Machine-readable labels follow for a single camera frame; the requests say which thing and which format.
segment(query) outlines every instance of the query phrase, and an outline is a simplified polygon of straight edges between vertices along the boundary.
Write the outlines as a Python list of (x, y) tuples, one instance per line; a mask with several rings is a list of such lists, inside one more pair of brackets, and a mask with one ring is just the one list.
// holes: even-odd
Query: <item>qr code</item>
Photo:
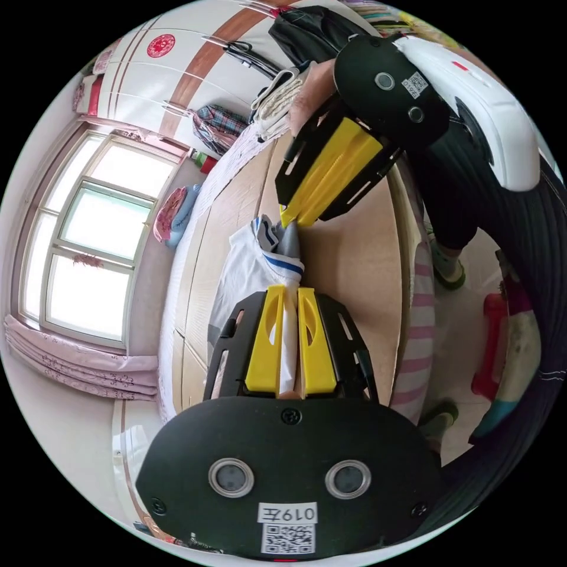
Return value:
[(262, 553), (300, 555), (315, 553), (315, 524), (264, 524)]
[(429, 83), (417, 71), (415, 71), (409, 79), (404, 79), (402, 84), (406, 87), (406, 90), (414, 99), (418, 98), (418, 96), (429, 86)]

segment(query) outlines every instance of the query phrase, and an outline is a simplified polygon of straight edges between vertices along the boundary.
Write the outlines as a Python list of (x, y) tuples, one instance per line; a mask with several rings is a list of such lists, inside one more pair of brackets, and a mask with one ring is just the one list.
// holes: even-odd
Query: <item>white cabinet door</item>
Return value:
[(110, 63), (99, 98), (99, 116), (159, 132), (181, 73), (144, 63)]
[(165, 112), (158, 102), (126, 93), (121, 93), (112, 105), (113, 120), (152, 132), (159, 132)]
[(142, 29), (147, 27), (148, 24), (142, 24), (136, 26), (132, 31), (129, 31), (121, 39), (119, 44), (116, 46), (114, 53), (112, 54), (109, 62), (118, 63), (122, 60), (126, 61), (128, 57), (136, 49), (136, 39), (142, 32)]
[(191, 100), (190, 108), (198, 110), (206, 102), (207, 96), (213, 96), (218, 104), (225, 100), (233, 106), (230, 110), (248, 116), (250, 104), (258, 93), (267, 87), (271, 79), (257, 71), (242, 65), (226, 53), (215, 63), (207, 78)]
[(134, 43), (128, 61), (184, 71), (204, 41), (199, 34), (156, 26), (141, 31)]
[(211, 35), (242, 9), (230, 0), (198, 0), (162, 14), (156, 26)]

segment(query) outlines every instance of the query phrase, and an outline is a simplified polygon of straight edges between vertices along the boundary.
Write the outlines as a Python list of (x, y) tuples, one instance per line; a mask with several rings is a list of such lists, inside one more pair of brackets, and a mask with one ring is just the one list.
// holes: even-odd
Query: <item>label sticker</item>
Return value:
[(315, 553), (315, 524), (263, 524), (262, 553), (303, 555)]
[(317, 502), (301, 504), (258, 504), (260, 524), (316, 524)]
[(262, 553), (303, 555), (315, 553), (317, 502), (258, 505), (262, 524)]
[(429, 86), (429, 83), (418, 71), (415, 71), (409, 79), (404, 79), (402, 84), (406, 87), (406, 90), (412, 95), (414, 100)]

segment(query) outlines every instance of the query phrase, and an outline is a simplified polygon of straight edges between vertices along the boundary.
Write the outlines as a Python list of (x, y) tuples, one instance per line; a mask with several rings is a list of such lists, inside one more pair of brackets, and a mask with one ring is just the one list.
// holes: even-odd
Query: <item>pink curtain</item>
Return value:
[(158, 357), (121, 356), (82, 346), (4, 319), (6, 340), (32, 368), (61, 384), (95, 396), (151, 400), (157, 395)]
[(145, 130), (144, 128), (138, 128), (137, 126), (132, 126), (130, 124), (125, 124), (123, 122), (117, 122), (116, 120), (109, 120), (108, 118), (99, 118), (98, 116), (89, 116), (83, 114), (79, 117), (79, 120), (83, 122), (88, 122), (94, 126), (110, 126), (116, 130), (122, 131), (122, 135), (127, 138), (138, 139), (140, 142), (145, 142), (146, 139), (153, 136), (152, 132)]

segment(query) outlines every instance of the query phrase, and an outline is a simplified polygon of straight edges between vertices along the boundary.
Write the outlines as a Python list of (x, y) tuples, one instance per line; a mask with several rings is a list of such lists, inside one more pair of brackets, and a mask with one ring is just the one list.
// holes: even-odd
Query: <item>blue stripe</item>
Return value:
[(480, 439), (485, 435), (489, 434), (491, 431), (496, 429), (496, 427), (506, 419), (509, 414), (516, 408), (518, 402), (504, 402), (502, 400), (494, 400), (489, 408), (489, 410), (484, 414), (481, 422), (478, 424), (477, 428), (472, 432), (472, 437)]
[(266, 238), (268, 239), (268, 242), (273, 246), (275, 242), (270, 238), (268, 223), (264, 221), (262, 224), (266, 227)]
[(270, 258), (269, 256), (266, 256), (265, 254), (264, 254), (264, 258), (270, 264), (273, 264), (274, 266), (277, 266), (279, 268), (285, 268), (286, 270), (289, 270), (290, 272), (298, 273), (300, 276), (303, 275), (303, 270), (299, 266), (296, 266), (295, 264), (290, 264), (290, 263), (284, 262), (282, 260), (276, 260), (275, 258)]

